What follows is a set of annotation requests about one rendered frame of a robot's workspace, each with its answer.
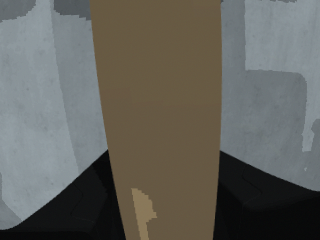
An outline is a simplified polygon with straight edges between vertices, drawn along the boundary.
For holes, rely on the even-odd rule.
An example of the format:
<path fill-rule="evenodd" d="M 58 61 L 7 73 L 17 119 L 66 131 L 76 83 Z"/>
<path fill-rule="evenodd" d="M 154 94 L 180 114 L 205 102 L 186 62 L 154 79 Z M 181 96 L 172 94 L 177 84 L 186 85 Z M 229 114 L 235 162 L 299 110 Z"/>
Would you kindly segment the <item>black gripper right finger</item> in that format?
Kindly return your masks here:
<path fill-rule="evenodd" d="M 213 240 L 320 240 L 320 191 L 220 149 Z"/>

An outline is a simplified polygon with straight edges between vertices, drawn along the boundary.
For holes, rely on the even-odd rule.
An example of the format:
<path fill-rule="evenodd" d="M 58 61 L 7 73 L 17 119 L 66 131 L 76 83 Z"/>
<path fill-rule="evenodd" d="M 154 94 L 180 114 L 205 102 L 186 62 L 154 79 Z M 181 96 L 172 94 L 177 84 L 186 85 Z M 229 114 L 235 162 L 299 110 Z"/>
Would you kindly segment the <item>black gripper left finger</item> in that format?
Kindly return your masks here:
<path fill-rule="evenodd" d="M 109 149 L 23 223 L 1 229 L 0 240 L 125 240 Z"/>

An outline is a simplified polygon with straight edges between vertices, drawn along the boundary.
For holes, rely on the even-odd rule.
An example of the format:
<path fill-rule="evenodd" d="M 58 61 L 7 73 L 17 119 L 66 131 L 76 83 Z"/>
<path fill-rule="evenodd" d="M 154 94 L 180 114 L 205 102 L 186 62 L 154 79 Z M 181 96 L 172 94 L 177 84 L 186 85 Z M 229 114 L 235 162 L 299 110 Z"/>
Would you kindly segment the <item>long wooden rail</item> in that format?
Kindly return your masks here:
<path fill-rule="evenodd" d="M 220 0 L 89 0 L 125 240 L 213 240 Z"/>

